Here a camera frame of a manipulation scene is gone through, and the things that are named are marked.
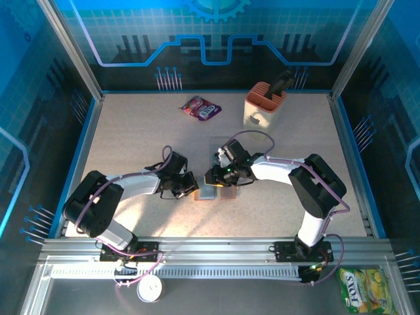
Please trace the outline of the aluminium frame post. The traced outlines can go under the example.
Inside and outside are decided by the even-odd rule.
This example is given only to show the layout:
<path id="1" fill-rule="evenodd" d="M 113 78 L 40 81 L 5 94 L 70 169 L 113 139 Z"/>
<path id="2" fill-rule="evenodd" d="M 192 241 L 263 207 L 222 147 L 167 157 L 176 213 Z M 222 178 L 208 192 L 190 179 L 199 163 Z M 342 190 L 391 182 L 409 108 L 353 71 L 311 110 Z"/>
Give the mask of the aluminium frame post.
<path id="1" fill-rule="evenodd" d="M 94 73 L 83 55 L 77 41 L 74 39 L 69 27 L 53 0 L 36 0 L 49 24 L 58 36 L 62 46 L 73 62 L 78 74 L 86 84 L 89 92 L 96 101 L 102 100 L 102 89 Z"/>
<path id="2" fill-rule="evenodd" d="M 337 80 L 335 81 L 331 90 L 331 101 L 337 101 L 341 93 L 344 91 L 347 83 L 349 82 L 352 74 L 359 65 L 362 57 L 371 45 L 381 24 L 387 17 L 389 10 L 394 4 L 395 0 L 378 0 L 372 13 L 370 14 L 364 28 L 357 38 Z"/>

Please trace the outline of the purple candy bag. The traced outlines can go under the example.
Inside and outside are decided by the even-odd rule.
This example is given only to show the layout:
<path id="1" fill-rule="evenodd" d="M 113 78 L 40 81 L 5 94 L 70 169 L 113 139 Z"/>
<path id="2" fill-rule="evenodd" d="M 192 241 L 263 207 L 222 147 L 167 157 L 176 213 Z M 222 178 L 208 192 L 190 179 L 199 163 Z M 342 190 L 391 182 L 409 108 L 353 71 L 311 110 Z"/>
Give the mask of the purple candy bag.
<path id="1" fill-rule="evenodd" d="M 222 108 L 200 96 L 193 96 L 180 109 L 199 121 L 208 121 L 222 112 Z"/>

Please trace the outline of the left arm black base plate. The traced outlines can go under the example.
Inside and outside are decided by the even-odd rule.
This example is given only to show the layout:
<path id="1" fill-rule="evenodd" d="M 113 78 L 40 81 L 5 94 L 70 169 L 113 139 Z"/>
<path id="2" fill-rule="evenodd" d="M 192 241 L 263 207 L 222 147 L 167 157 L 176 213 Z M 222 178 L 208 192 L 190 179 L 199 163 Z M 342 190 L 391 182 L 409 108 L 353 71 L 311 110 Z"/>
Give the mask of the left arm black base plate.
<path id="1" fill-rule="evenodd" d="M 97 241 L 95 242 L 95 247 L 100 250 L 101 262 L 121 261 L 123 263 L 155 263 L 158 259 L 159 243 L 156 241 L 140 242 L 135 249 L 135 253 L 152 253 L 152 255 L 144 255 L 139 257 L 134 255 L 122 255 L 116 253 L 108 246 L 104 244 L 100 245 Z"/>

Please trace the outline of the aluminium front rail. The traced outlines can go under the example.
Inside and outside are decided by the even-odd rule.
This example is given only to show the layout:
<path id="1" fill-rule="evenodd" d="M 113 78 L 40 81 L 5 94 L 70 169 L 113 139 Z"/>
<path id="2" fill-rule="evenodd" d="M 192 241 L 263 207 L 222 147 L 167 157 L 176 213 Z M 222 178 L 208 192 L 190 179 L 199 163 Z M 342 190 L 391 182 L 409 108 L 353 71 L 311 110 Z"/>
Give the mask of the aluminium front rail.
<path id="1" fill-rule="evenodd" d="M 199 238 L 144 237 L 144 242 L 158 242 L 166 265 L 264 265 L 275 264 L 268 248 L 286 238 Z M 345 265 L 380 265 L 394 263 L 394 253 L 387 239 L 344 237 Z M 90 238 L 46 240 L 41 248 L 40 263 L 98 262 L 100 244 Z"/>

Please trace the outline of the yellow green candy bag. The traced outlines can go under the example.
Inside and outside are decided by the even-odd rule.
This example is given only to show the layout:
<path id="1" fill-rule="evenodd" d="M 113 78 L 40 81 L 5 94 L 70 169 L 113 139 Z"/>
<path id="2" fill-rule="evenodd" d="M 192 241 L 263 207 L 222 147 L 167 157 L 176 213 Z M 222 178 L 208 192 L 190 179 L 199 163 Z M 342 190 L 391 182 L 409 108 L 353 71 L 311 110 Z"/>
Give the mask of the yellow green candy bag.
<path id="1" fill-rule="evenodd" d="M 339 268 L 337 278 L 349 313 L 399 315 L 383 269 Z"/>

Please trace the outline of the cream orange knife block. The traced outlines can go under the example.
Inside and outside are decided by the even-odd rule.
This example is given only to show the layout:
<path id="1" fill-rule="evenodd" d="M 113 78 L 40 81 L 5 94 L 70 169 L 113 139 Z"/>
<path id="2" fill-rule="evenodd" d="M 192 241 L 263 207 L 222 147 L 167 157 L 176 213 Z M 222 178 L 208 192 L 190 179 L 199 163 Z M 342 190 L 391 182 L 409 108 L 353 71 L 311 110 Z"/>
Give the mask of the cream orange knife block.
<path id="1" fill-rule="evenodd" d="M 287 94 L 281 91 L 267 98 L 265 94 L 268 90 L 269 84 L 260 81 L 247 93 L 243 109 L 245 130 L 258 130 L 271 134 L 276 128 Z"/>

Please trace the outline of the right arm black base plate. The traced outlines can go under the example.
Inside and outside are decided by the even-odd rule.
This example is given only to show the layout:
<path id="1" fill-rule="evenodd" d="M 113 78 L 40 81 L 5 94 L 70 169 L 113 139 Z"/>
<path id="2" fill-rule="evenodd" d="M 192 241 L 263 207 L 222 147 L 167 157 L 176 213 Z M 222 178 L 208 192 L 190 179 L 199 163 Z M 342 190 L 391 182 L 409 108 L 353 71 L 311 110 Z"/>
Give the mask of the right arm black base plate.
<path id="1" fill-rule="evenodd" d="M 327 263 L 334 261 L 331 243 L 321 241 L 311 248 L 294 241 L 277 241 L 273 249 L 277 263 Z"/>

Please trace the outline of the aluminium side rail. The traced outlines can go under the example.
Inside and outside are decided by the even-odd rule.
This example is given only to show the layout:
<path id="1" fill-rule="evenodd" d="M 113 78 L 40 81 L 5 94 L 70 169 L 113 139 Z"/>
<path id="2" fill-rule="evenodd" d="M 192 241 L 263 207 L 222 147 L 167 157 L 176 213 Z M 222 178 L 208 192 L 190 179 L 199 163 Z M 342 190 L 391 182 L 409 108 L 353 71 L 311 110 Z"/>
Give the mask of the aluminium side rail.
<path id="1" fill-rule="evenodd" d="M 75 154 L 72 159 L 72 164 L 70 165 L 68 178 L 66 179 L 66 183 L 64 185 L 62 198 L 59 203 L 60 220 L 58 221 L 57 231 L 54 234 L 57 238 L 61 238 L 65 234 L 63 230 L 66 229 L 67 223 L 64 217 L 63 206 L 83 178 L 83 172 L 89 157 L 89 152 L 95 136 L 103 103 L 104 98 L 101 100 L 95 100 L 93 105 L 89 108 L 89 115 L 87 116 L 85 124 L 82 128 L 80 139 L 77 143 Z"/>
<path id="2" fill-rule="evenodd" d="M 332 96 L 328 93 L 327 99 L 331 114 L 335 123 L 339 141 L 343 150 L 346 167 L 350 177 L 351 186 L 354 192 L 355 199 L 357 201 L 358 211 L 362 218 L 364 230 L 369 238 L 377 238 L 375 227 L 371 223 L 370 204 L 366 193 L 363 191 L 364 185 L 360 172 L 357 168 L 356 156 L 352 148 L 350 136 L 345 125 L 345 120 L 340 110 L 339 104 L 336 100 L 332 99 Z"/>

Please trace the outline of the white round tape roll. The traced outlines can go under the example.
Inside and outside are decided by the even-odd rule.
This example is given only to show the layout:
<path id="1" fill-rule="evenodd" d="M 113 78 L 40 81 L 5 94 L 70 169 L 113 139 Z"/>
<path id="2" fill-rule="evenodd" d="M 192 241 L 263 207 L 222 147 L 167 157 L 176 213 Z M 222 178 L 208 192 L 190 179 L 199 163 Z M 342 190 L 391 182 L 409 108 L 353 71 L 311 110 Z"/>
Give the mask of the white round tape roll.
<path id="1" fill-rule="evenodd" d="M 138 298 L 145 303 L 157 302 L 164 291 L 164 283 L 154 275 L 147 275 L 137 285 Z"/>

